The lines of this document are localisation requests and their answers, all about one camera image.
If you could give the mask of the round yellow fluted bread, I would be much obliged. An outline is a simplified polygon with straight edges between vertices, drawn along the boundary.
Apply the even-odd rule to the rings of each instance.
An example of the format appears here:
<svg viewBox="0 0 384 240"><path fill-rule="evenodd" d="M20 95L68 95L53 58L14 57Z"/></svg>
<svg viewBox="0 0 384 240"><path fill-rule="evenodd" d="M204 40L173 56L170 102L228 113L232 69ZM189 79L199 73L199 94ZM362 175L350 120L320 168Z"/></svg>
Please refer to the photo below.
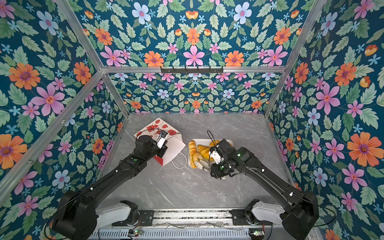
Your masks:
<svg viewBox="0 0 384 240"><path fill-rule="evenodd" d="M217 146L219 142L220 141L218 141L218 140L213 140L210 142L209 147L211 148L211 147Z"/></svg>

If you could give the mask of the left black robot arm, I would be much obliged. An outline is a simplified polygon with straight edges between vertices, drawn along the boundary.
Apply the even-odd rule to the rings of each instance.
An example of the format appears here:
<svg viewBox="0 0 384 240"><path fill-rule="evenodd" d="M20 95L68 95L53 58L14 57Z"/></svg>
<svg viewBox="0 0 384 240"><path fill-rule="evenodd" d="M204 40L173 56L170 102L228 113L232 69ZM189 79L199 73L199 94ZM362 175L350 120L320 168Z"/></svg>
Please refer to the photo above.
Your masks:
<svg viewBox="0 0 384 240"><path fill-rule="evenodd" d="M70 240L86 240L95 230L117 222L135 225L140 217L137 204L125 200L103 208L99 205L119 186L137 176L150 159L164 156L168 149L166 136L167 133L161 133L157 140L148 135L138 137L134 151L111 172L88 187L65 193L53 218L53 231Z"/></svg>

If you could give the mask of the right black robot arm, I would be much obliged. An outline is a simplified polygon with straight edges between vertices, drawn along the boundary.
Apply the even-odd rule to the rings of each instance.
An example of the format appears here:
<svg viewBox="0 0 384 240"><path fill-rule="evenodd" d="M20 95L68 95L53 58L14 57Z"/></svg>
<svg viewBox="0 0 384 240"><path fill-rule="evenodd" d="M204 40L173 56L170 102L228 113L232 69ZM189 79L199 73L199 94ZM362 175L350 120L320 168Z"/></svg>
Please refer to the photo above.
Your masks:
<svg viewBox="0 0 384 240"><path fill-rule="evenodd" d="M244 219L251 225L263 222L281 225L296 240L304 240L319 219L319 204L314 193L303 192L282 180L247 148L236 149L225 139L212 141L208 146L190 141L189 164L215 179L244 174L277 201L277 204L267 204L254 199L241 212L232 212L234 218Z"/></svg>

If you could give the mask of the red white paper bag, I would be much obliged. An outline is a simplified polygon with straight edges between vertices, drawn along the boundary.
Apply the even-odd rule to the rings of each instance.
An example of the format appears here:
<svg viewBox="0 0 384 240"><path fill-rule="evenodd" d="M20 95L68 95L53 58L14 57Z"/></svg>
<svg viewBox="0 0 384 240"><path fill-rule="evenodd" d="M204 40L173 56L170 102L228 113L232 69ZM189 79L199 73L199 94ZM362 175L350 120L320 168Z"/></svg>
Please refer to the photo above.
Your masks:
<svg viewBox="0 0 384 240"><path fill-rule="evenodd" d="M134 136L137 139L140 136L150 136L159 148L167 148L162 157L155 157L155 160L161 166L171 163L186 147L181 133L161 118L153 120Z"/></svg>

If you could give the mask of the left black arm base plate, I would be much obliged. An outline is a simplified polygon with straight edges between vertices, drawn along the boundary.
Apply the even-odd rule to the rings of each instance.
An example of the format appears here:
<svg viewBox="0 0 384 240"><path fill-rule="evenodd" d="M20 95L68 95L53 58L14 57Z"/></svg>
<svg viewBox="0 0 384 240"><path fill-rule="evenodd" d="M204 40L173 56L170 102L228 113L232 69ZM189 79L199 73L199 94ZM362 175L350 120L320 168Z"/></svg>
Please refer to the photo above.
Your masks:
<svg viewBox="0 0 384 240"><path fill-rule="evenodd" d="M124 221L115 222L114 227L149 227L154 220L154 210L133 210Z"/></svg>

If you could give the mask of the long ridged horn bread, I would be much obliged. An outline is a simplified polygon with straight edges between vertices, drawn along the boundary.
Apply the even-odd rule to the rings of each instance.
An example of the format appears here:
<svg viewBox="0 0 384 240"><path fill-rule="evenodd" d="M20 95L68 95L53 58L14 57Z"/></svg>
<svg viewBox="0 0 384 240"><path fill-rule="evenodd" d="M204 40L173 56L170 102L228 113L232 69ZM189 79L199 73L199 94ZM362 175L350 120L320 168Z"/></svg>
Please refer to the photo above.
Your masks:
<svg viewBox="0 0 384 240"><path fill-rule="evenodd" d="M193 159L193 155L198 152L196 142L194 140L191 140L188 144L189 146L189 159Z"/></svg>

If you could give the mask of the striped yellow bread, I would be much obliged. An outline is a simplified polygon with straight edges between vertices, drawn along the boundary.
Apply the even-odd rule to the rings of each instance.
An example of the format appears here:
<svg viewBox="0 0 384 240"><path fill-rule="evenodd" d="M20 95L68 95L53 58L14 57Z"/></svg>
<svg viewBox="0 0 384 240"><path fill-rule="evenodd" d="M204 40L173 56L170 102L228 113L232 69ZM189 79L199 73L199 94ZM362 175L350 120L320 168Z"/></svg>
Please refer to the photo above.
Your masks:
<svg viewBox="0 0 384 240"><path fill-rule="evenodd" d="M208 146L198 145L198 152L203 156L204 159L211 160L210 148Z"/></svg>

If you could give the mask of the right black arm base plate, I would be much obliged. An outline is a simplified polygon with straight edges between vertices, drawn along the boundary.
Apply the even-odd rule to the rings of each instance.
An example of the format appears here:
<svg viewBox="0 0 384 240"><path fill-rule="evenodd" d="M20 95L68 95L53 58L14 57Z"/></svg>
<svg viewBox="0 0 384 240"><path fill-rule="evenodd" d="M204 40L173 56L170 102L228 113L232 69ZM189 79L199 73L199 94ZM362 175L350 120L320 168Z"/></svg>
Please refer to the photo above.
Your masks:
<svg viewBox="0 0 384 240"><path fill-rule="evenodd" d="M233 209L229 213L232 215L234 226L271 226L272 223L268 221L258 220L250 211L243 209Z"/></svg>

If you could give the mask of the pale ring donut bread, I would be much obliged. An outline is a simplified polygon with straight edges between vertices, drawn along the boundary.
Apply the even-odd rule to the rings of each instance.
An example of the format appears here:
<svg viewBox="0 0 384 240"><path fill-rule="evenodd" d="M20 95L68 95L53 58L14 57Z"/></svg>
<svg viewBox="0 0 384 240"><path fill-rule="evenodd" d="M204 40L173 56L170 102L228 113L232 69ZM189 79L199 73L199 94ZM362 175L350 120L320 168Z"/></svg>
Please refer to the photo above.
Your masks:
<svg viewBox="0 0 384 240"><path fill-rule="evenodd" d="M204 159L203 158L203 156L200 154L200 153L195 153L194 155L193 155L193 159L191 160L191 167L193 168L193 169L196 169L197 167L195 166L195 161L200 161L200 160L202 160L202 159Z"/></svg>

